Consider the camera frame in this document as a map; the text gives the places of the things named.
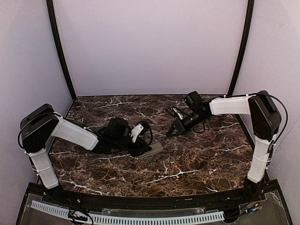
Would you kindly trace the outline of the white universal remote control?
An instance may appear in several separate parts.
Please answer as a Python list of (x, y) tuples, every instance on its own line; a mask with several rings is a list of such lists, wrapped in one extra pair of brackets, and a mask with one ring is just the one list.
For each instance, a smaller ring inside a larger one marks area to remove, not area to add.
[(164, 147), (159, 142), (150, 145), (150, 147), (151, 147), (150, 151), (147, 151), (147, 152), (143, 153), (142, 155), (138, 156), (137, 159), (147, 158), (147, 157), (153, 156), (157, 153), (160, 153), (164, 150)]

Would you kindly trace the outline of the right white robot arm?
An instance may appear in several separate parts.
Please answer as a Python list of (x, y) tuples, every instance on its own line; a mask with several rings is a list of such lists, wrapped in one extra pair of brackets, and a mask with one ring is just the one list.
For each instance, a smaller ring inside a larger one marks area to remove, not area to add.
[(259, 183), (272, 160), (274, 146), (284, 131), (280, 127), (282, 116), (275, 104), (281, 101), (265, 90), (244, 95), (223, 95), (211, 100), (203, 100), (197, 91), (193, 91), (184, 97), (184, 101), (191, 113), (185, 114), (173, 107), (170, 113), (176, 119), (167, 131), (167, 137), (185, 135), (211, 116), (232, 114), (251, 118), (254, 152), (247, 180)]

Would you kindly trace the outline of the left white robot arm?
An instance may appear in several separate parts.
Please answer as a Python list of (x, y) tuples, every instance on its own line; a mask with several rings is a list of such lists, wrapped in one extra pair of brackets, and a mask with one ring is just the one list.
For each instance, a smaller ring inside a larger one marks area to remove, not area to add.
[(112, 149), (117, 149), (137, 157), (151, 150), (153, 140), (147, 142), (141, 138), (146, 132), (152, 132), (147, 122), (140, 121), (131, 128), (125, 119), (119, 117), (94, 132), (64, 118), (50, 104), (44, 104), (21, 120), (17, 141), (43, 185), (53, 189), (60, 183), (45, 149), (50, 137), (63, 139), (97, 154), (109, 154)]

